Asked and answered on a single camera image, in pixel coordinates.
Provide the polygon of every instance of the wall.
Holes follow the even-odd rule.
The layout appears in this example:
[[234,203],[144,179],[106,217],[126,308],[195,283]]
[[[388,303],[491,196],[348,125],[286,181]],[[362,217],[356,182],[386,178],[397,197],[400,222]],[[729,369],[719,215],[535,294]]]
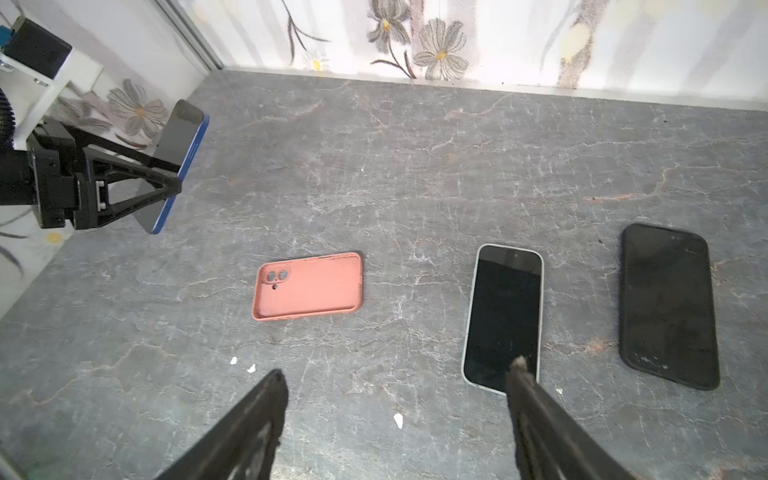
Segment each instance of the wall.
[[228,66],[768,101],[768,0],[178,1]]
[[[48,114],[137,150],[207,74],[148,0],[0,0],[0,22],[19,9],[104,66],[92,91],[66,91]],[[0,316],[72,233],[41,230],[28,207],[0,207]]]

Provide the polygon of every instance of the smartphone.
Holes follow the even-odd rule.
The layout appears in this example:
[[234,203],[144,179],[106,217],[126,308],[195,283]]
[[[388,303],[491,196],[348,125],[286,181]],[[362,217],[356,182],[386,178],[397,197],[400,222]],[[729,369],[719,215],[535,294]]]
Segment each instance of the smartphone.
[[520,355],[538,381],[543,301],[541,255],[492,243],[479,248],[462,357],[467,382],[506,395],[509,365]]
[[351,313],[362,305],[362,258],[354,252],[265,263],[253,295],[253,318],[283,320]]
[[619,353],[633,369],[695,389],[720,384],[704,238],[642,223],[624,229]]
[[[209,120],[208,115],[204,114],[201,109],[186,100],[179,100],[170,113],[152,156],[178,165],[179,171],[176,176],[179,180],[184,180],[184,176],[197,153],[197,148],[203,140]],[[152,184],[142,180],[136,196],[151,191],[154,191]],[[160,233],[175,199],[176,196],[174,195],[147,205],[134,212],[134,217],[148,233]]]

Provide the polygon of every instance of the white phone frame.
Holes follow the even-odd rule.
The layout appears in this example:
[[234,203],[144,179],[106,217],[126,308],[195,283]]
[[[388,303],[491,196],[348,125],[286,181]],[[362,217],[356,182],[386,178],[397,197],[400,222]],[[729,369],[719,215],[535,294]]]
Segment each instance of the white phone frame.
[[535,250],[529,250],[527,248],[510,247],[508,245],[499,245],[497,243],[483,243],[479,248],[477,255],[475,256],[475,272],[472,274],[472,290],[469,292],[469,311],[467,312],[467,331],[464,333],[464,352],[462,353],[462,378],[469,385],[476,386],[489,392],[498,393],[499,395],[507,396],[506,392],[499,392],[498,390],[490,389],[487,386],[479,385],[474,382],[470,382],[467,376],[464,374],[464,361],[467,358],[467,342],[469,340],[469,322],[472,319],[472,302],[475,300],[475,281],[478,278],[478,263],[480,261],[480,250],[483,247],[499,247],[507,250],[520,250],[522,252],[535,253],[539,260],[541,260],[541,285],[539,286],[539,298],[538,298],[538,345],[536,346],[536,382],[538,382],[538,373],[541,370],[541,320],[544,318],[544,257]]

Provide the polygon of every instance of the white-framed smartphone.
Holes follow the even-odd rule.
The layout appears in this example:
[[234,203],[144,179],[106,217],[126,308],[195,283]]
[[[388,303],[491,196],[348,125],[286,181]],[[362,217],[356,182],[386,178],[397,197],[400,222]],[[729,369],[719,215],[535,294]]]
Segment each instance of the white-framed smartphone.
[[506,395],[511,361],[525,357],[538,381],[544,259],[525,248],[478,249],[462,356],[464,380]]

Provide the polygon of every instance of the black phone case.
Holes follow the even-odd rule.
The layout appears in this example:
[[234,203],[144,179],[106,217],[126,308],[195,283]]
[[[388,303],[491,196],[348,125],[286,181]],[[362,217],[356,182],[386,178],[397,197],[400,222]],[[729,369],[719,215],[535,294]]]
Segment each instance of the black phone case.
[[[692,383],[688,382],[684,379],[677,378],[676,376],[672,375],[664,375],[664,372],[660,370],[654,370],[650,369],[644,364],[636,363],[632,361],[632,358],[628,355],[629,351],[627,350],[629,345],[628,339],[626,339],[626,333],[624,330],[624,294],[626,289],[626,284],[624,282],[624,279],[626,277],[627,271],[626,271],[626,258],[625,258],[625,235],[627,232],[627,229],[634,227],[634,226],[640,226],[640,227],[649,227],[649,228],[657,228],[660,230],[668,230],[670,232],[675,233],[682,233],[685,235],[692,235],[695,237],[700,238],[704,242],[704,246],[706,248],[706,254],[707,254],[707,265],[710,265],[710,248],[707,244],[707,241],[702,238],[701,235],[697,235],[696,233],[687,232],[685,230],[676,230],[674,228],[667,228],[667,227],[659,227],[658,225],[650,225],[648,223],[631,223],[630,225],[627,225],[622,231],[621,231],[621,280],[619,283],[619,356],[624,361],[624,363],[627,364],[632,369],[639,370],[643,373],[649,373],[654,376],[661,377],[662,379],[672,380],[673,382],[680,383],[681,385],[689,386],[695,389],[699,390],[715,390],[720,385],[720,354],[717,349],[717,333],[713,332],[713,335],[715,336],[715,356],[717,358],[717,361],[715,362],[715,365],[717,365],[717,371],[714,373],[715,382],[713,384],[699,384],[699,383]],[[712,291],[712,279],[711,279],[711,270],[708,268],[707,271],[710,273],[710,301],[712,302],[712,311],[714,312],[714,294]],[[715,329],[715,322],[712,322],[712,329]]]

